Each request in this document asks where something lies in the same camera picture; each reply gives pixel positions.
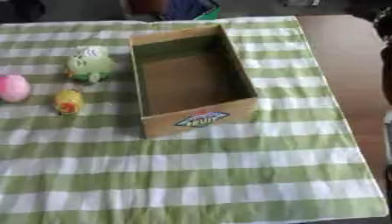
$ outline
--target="pink ball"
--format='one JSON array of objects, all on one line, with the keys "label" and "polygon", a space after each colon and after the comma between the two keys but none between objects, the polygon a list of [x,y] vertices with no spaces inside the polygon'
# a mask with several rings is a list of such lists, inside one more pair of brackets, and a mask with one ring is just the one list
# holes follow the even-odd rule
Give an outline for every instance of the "pink ball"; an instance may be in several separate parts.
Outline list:
[{"label": "pink ball", "polygon": [[27,80],[17,74],[0,76],[0,98],[6,102],[20,102],[31,91]]}]

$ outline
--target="toy eye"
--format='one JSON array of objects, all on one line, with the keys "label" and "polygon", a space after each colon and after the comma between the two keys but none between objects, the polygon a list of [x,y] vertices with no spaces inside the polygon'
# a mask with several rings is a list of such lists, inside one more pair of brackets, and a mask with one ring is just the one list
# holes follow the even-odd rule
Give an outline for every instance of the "toy eye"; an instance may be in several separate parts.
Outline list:
[{"label": "toy eye", "polygon": [[86,61],[85,60],[81,60],[81,59],[77,59],[76,60],[76,66],[77,67],[84,67],[86,65]]}]

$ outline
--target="yellow toy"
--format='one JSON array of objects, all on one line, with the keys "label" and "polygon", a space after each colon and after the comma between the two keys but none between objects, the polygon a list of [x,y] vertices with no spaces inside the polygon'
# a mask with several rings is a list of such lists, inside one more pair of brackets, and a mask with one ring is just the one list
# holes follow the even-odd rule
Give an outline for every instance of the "yellow toy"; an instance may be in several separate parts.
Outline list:
[{"label": "yellow toy", "polygon": [[54,107],[62,115],[73,115],[79,113],[84,105],[79,91],[67,89],[59,92],[54,98]]}]

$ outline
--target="wooden table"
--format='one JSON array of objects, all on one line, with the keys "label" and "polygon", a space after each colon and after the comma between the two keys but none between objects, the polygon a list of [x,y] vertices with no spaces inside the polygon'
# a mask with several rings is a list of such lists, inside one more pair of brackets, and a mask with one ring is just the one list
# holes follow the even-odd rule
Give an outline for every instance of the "wooden table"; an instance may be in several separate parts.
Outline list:
[{"label": "wooden table", "polygon": [[382,120],[390,107],[382,95],[383,43],[372,25],[358,18],[316,16],[299,20],[373,174],[384,186]]}]

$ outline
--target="green stuffed toy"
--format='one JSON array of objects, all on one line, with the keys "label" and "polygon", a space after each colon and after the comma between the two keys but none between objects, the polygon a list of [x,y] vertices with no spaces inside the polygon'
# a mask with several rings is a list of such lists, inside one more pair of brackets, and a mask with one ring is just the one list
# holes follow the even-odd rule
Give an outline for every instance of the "green stuffed toy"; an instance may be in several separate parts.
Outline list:
[{"label": "green stuffed toy", "polygon": [[109,77],[116,69],[116,63],[109,57],[108,49],[102,46],[79,50],[68,59],[66,65],[68,77],[88,84]]}]

